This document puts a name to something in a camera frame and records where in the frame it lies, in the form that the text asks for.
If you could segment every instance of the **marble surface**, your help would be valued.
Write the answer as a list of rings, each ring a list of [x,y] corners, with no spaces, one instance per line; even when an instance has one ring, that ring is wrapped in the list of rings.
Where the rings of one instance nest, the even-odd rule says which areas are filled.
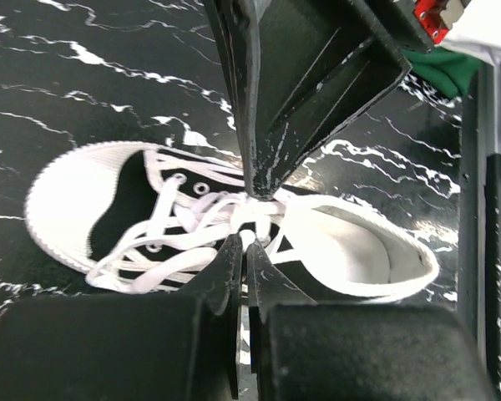
[[[239,164],[199,0],[0,2],[0,316],[20,297],[95,290],[40,251],[23,223],[35,175],[67,150],[147,140]],[[408,76],[291,177],[387,216],[442,273],[409,302],[457,302],[461,104]]]

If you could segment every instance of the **shoelace bow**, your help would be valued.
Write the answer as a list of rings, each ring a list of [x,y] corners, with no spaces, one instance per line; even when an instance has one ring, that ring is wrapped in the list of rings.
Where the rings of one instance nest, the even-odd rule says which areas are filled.
[[[245,223],[254,223],[256,229],[254,233],[241,232],[244,249],[257,238],[266,246],[267,254],[273,264],[300,261],[301,256],[305,259],[305,252],[316,250],[279,251],[286,231],[294,230],[292,222],[298,221],[299,216],[319,206],[340,207],[360,215],[356,206],[344,200],[338,200],[329,195],[298,196],[285,189],[278,190],[274,195],[274,200],[267,202],[252,199],[244,191],[208,192],[195,199],[179,191],[180,186],[185,183],[185,175],[176,173],[163,181],[161,171],[185,169],[213,181],[241,188],[244,186],[243,180],[234,177],[242,177],[243,172],[229,165],[184,160],[154,151],[146,151],[144,156],[149,183],[159,194],[154,210],[147,221],[131,226],[122,235],[114,249],[87,274],[86,282],[93,287],[131,294],[153,290],[174,290],[161,284],[162,281],[171,276],[170,279],[173,281],[187,282],[192,276],[186,272],[199,272],[208,266],[217,255],[215,243],[230,234],[235,234]],[[203,187],[202,190],[207,192],[208,188]],[[284,227],[283,223],[288,215],[291,225]],[[321,221],[321,227],[337,224],[336,217],[323,213],[319,215],[325,219]],[[422,249],[419,249],[420,245],[413,237],[391,225],[386,219],[376,216],[372,218],[372,223],[401,237],[403,241],[416,247],[420,255],[432,264],[438,265],[428,248],[421,246]],[[278,225],[280,230],[271,241],[270,233],[273,224]],[[182,234],[166,233],[168,229],[175,227],[180,227],[185,232]],[[151,261],[137,250],[142,246],[152,253],[161,251],[164,246],[179,250],[181,253],[164,261]],[[141,272],[142,274],[135,279],[124,279],[119,276],[119,271]],[[438,271],[435,271],[427,277],[395,284],[393,293],[371,294],[370,291],[367,296],[371,299],[359,303],[386,303],[401,300],[421,291],[434,280],[437,274]]]

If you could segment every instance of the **shoe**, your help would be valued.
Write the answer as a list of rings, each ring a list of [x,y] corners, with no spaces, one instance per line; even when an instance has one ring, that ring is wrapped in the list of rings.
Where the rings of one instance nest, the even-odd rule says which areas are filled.
[[[143,142],[58,157],[34,181],[25,217],[51,257],[116,292],[174,291],[248,227],[297,286],[294,266],[332,292],[393,302],[439,271],[427,246],[361,206],[293,188],[258,201],[233,165]]]

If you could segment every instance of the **green cloth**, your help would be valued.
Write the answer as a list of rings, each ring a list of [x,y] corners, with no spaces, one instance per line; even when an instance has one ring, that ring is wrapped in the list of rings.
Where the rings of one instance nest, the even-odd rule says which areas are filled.
[[[429,54],[403,52],[412,64],[412,71],[449,99],[468,93],[469,83],[482,63],[475,57],[440,47]]]

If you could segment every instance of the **red plastic part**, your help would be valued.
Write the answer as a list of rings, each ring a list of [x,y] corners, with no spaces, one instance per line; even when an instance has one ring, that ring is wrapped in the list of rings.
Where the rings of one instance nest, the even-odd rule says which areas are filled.
[[[425,32],[433,39],[436,44],[443,41],[443,38],[448,34],[449,29],[445,26],[438,7],[444,3],[442,0],[418,0],[414,15],[422,24]]]

